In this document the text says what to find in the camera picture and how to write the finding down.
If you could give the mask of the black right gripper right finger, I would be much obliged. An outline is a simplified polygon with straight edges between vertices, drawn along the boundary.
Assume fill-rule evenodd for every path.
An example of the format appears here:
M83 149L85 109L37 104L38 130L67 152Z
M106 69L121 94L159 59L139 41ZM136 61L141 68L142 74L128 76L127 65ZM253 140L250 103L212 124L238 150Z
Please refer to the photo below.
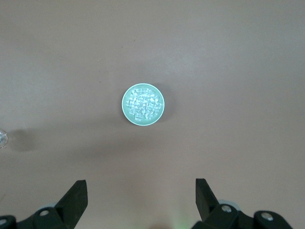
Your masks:
M250 217L231 204L219 203L204 178L196 179L195 194L201 220L194 229L293 229L275 212L260 210Z

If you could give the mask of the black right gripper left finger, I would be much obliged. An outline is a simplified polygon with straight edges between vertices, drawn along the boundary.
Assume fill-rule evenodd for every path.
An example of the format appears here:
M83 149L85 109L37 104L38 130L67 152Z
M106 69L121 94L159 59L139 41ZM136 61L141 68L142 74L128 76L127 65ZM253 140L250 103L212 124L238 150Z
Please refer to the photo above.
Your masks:
M0 216L0 229L75 229L87 206L87 183L78 180L55 206L39 209L25 220Z

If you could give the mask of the clear wine glass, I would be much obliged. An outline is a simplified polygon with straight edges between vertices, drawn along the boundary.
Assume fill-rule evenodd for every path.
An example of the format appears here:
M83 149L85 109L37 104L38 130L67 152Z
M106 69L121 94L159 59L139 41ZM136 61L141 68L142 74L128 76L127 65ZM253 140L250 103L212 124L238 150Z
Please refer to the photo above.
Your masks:
M0 129L0 149L4 148L8 143L7 132L3 129Z

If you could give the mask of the pile of clear ice cubes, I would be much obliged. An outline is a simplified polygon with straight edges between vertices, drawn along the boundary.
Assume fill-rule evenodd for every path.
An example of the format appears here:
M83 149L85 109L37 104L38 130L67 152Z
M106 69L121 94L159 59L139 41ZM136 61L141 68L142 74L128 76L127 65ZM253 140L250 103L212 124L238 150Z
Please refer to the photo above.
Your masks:
M123 105L135 122L151 122L162 114L164 108L160 94L144 86L131 89L125 96Z

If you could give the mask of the pale green ceramic bowl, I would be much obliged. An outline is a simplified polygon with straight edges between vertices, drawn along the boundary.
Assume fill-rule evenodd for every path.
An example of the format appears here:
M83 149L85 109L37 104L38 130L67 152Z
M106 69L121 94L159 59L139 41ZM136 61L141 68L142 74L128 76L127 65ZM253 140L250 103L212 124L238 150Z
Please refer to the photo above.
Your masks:
M135 121L133 121L133 120L131 119L132 117L129 116L129 115L126 113L126 112L127 112L127 109L126 109L125 106L123 105L123 100L124 100L125 96L127 95L127 93L128 93L131 89L133 89L133 88L135 88L135 87L143 87L143 86L144 86L144 87L149 87L149 88L151 88L151 89L157 91L157 92L160 94L160 96L162 97L162 103L163 103L163 105L164 105L162 114L161 114L157 119L154 119L154 120L152 120L151 122L148 122L148 121L146 121L146 122L135 122ZM123 112L124 116L127 118L127 120L130 121L130 122L131 122L132 124L134 124L134 125L138 125L138 126L149 126L149 125L152 125L152 124L156 123L156 122L162 117L162 115L163 115L163 113L164 113L164 110L165 110L165 99L164 99L163 94L161 93L161 91L160 91L157 87L155 87L155 86L153 86L153 85L151 85L151 84L148 84L148 83L138 83L138 84L135 84L135 85L131 86L129 89L127 89L127 91L124 93L124 95L123 95L123 97L122 97L122 112Z

